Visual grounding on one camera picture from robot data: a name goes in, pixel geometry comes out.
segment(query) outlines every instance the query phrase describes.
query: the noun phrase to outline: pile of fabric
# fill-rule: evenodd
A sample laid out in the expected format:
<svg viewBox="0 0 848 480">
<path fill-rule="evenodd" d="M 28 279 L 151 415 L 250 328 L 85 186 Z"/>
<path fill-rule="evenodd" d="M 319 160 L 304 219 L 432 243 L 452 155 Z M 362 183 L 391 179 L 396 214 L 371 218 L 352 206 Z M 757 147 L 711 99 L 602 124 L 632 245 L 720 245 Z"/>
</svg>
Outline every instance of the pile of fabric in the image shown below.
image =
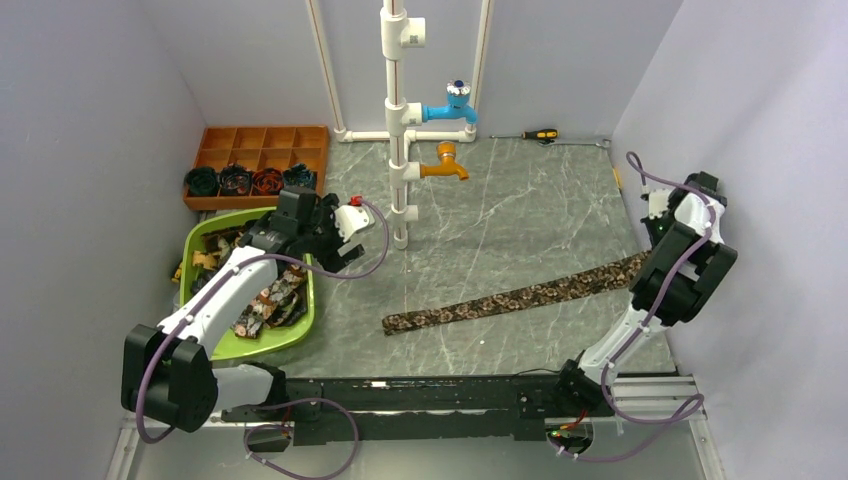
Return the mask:
<svg viewBox="0 0 848 480">
<path fill-rule="evenodd" d="M 244 225 L 215 230 L 201 237 L 206 251 L 194 251 L 192 255 L 192 265 L 202 267 L 191 285 L 192 294 L 196 295 L 227 263 L 247 228 Z M 233 323 L 232 330 L 237 337 L 259 338 L 263 328 L 290 327 L 307 313 L 306 271 L 296 265 L 286 265 L 281 267 L 281 271 L 280 276 L 259 292 Z"/>
</svg>

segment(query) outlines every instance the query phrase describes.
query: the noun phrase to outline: green basket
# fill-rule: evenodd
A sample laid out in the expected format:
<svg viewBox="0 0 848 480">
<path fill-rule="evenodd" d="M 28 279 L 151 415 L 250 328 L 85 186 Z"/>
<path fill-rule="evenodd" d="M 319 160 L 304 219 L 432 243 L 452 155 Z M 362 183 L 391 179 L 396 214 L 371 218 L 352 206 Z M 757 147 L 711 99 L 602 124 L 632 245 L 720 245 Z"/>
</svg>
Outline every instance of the green basket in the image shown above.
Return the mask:
<svg viewBox="0 0 848 480">
<path fill-rule="evenodd" d="M 248 221 L 256 220 L 275 208 L 255 208 L 221 215 L 220 217 L 210 218 L 205 222 L 201 222 L 192 229 L 186 239 L 185 251 L 183 252 L 183 271 L 180 279 L 180 306 L 185 305 L 186 302 L 191 300 L 191 284 L 197 279 L 202 268 L 191 265 L 193 252 L 195 250 L 205 250 L 201 236 L 215 230 L 244 225 Z M 304 261 L 312 265 L 311 256 L 304 256 Z M 259 338 L 256 339 L 239 338 L 236 337 L 232 330 L 228 330 L 215 348 L 215 352 L 212 354 L 212 360 L 233 360 L 250 357 L 286 348 L 302 340 L 309 333 L 309 330 L 312 328 L 312 322 L 315 319 L 315 282 L 313 281 L 311 271 L 307 272 L 307 279 L 309 282 L 306 287 L 307 311 L 297 323 L 291 327 L 263 328 Z"/>
</svg>

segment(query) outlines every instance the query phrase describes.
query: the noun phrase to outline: gray wall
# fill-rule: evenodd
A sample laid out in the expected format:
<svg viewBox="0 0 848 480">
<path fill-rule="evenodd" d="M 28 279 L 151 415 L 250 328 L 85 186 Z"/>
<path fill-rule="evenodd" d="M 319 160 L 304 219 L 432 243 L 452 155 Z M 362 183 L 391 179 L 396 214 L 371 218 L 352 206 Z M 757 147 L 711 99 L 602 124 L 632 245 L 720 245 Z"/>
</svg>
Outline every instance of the gray wall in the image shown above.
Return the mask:
<svg viewBox="0 0 848 480">
<path fill-rule="evenodd" d="M 303 0 L 142 1 L 210 124 L 333 124 Z M 612 133 L 680 2 L 495 0 L 480 134 Z M 382 1 L 318 5 L 347 128 L 385 130 Z M 406 2 L 427 21 L 427 46 L 407 50 L 407 101 L 442 105 L 448 80 L 471 80 L 480 8 L 481 0 Z"/>
<path fill-rule="evenodd" d="M 626 151 L 723 181 L 739 260 L 670 337 L 730 479 L 848 478 L 846 19 L 844 2 L 686 0 L 613 136 L 634 226 Z"/>
<path fill-rule="evenodd" d="M 6 0 L 0 52 L 0 476 L 102 478 L 204 123 L 135 0 Z"/>
</svg>

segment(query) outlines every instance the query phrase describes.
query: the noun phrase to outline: wooden box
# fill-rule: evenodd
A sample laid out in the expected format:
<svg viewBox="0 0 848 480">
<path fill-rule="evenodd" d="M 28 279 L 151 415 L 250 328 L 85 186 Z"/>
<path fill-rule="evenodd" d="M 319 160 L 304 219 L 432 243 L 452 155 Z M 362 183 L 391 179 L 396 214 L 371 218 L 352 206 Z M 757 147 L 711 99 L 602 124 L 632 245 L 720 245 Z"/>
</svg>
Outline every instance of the wooden box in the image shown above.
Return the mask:
<svg viewBox="0 0 848 480">
<path fill-rule="evenodd" d="M 285 171 L 303 163 L 316 174 L 315 190 L 323 195 L 330 135 L 326 126 L 209 127 L 197 151 L 194 166 L 212 167 L 216 172 L 239 164 L 252 172 L 267 167 Z M 191 210 L 228 210 L 273 207 L 276 195 L 259 195 L 251 189 L 242 197 L 195 197 L 183 186 L 183 201 Z"/>
</svg>

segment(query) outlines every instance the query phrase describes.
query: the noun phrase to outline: gray marble surface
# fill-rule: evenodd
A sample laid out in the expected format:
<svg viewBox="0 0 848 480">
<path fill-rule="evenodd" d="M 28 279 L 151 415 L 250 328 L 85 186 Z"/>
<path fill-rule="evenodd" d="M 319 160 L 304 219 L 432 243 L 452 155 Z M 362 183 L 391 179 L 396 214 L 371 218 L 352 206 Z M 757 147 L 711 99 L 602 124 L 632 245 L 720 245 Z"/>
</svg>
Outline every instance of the gray marble surface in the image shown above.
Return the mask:
<svg viewBox="0 0 848 480">
<path fill-rule="evenodd" d="M 334 143 L 326 192 L 363 195 L 390 207 L 386 143 Z M 436 164 L 436 144 L 413 144 L 410 159 Z M 470 174 L 430 177 L 412 186 L 420 209 L 409 247 L 389 251 L 362 280 L 316 280 L 318 311 L 299 344 L 260 357 L 294 376 L 508 374 L 562 363 L 598 341 L 626 308 L 625 290 L 523 312 L 386 337 L 391 313 L 435 308 L 577 273 L 638 251 L 606 152 L 543 148 L 522 140 L 460 145 Z M 381 235 L 348 271 L 368 268 Z M 667 372 L 665 338 L 625 366 Z"/>
</svg>

